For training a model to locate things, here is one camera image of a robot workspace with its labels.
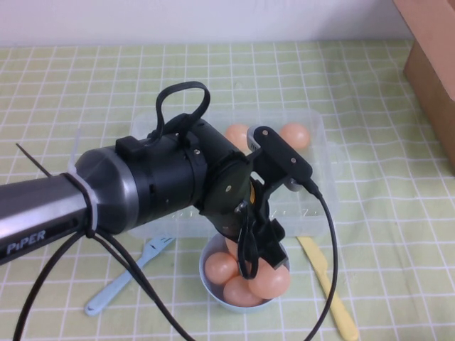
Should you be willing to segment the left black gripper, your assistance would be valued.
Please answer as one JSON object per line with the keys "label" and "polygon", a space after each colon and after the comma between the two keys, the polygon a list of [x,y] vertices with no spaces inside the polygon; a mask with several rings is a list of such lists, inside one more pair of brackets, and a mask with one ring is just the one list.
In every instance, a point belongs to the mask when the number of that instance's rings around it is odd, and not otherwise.
{"label": "left black gripper", "polygon": [[273,269],[278,269],[288,256],[281,245],[285,237],[283,226],[269,217],[268,196],[258,180],[250,179],[250,186],[241,198],[229,201],[227,193],[215,200],[213,225],[219,233],[237,242],[240,255],[260,256]]}

